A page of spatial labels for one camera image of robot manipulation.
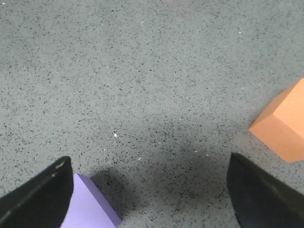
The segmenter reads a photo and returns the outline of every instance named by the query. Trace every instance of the purple block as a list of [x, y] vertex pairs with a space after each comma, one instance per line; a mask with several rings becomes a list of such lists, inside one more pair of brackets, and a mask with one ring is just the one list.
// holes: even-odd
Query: purple block
[[61, 228], [116, 228], [121, 222], [92, 180], [75, 173], [74, 192]]

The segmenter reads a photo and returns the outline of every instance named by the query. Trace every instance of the gray speckled floor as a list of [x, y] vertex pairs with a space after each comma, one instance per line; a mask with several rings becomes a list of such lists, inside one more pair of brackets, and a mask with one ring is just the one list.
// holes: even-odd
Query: gray speckled floor
[[121, 228], [237, 228], [231, 152], [304, 192], [247, 130], [304, 76], [303, 1], [3, 1], [0, 195], [69, 155]]

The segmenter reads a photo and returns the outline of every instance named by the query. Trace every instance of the floor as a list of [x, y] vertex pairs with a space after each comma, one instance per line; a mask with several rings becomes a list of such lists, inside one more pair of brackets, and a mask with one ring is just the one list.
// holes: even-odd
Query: floor
[[0, 195], [57, 158], [120, 228], [238, 228], [238, 152], [304, 193], [248, 127], [303, 77], [301, 0], [2, 0]]

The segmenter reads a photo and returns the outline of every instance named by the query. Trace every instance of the block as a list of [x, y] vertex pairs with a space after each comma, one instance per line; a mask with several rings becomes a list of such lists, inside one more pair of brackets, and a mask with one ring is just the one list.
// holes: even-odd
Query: block
[[249, 128], [286, 162], [304, 159], [304, 78], [265, 108]]
[[93, 181], [74, 174], [74, 192], [61, 228], [116, 228], [121, 224]]

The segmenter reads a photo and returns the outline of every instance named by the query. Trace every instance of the orange block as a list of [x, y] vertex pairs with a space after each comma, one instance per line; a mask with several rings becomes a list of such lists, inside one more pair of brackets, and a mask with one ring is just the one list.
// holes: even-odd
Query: orange block
[[304, 78], [273, 99], [249, 128], [286, 162], [304, 159]]

